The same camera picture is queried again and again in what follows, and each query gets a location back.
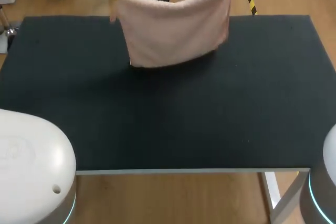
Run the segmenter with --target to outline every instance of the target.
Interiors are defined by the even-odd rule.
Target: towel
[[[200,57],[228,37],[231,0],[117,0],[119,19],[134,67],[164,67]]]

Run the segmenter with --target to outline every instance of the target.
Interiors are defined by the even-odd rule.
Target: black table
[[[78,171],[311,167],[336,123],[336,74],[308,16],[232,17],[216,52],[129,66],[120,24],[30,17],[0,108],[51,121]]]

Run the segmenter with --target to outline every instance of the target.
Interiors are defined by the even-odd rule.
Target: chair leg
[[[4,8],[2,5],[0,5],[0,20],[5,30],[8,30],[10,27],[10,24],[8,22],[6,14],[4,13]]]
[[[6,38],[7,38],[7,51],[8,51],[10,49],[12,43],[13,43],[14,38],[15,38],[17,28],[12,27],[10,25],[2,5],[0,5],[0,20],[1,20],[2,25],[4,26],[3,35],[6,36]]]

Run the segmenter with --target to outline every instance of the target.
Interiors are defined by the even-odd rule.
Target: yellow and black caution tape
[[[250,4],[250,10],[252,12],[252,15],[253,16],[258,15],[256,4],[254,3],[254,0],[248,0],[248,2]]]

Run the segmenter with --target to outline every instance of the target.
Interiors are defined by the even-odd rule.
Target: wooden floor
[[[255,2],[259,15],[310,15],[336,66],[335,0]],[[40,15],[108,16],[110,8],[111,0],[17,0],[6,5],[5,11],[10,20],[22,20]],[[247,1],[233,0],[230,14],[250,15]],[[4,55],[0,56],[0,66],[4,59]],[[295,176],[296,173],[277,174],[282,194]],[[78,179],[76,223],[265,224],[265,209],[254,173],[82,176]],[[299,209],[285,223],[303,223]]]

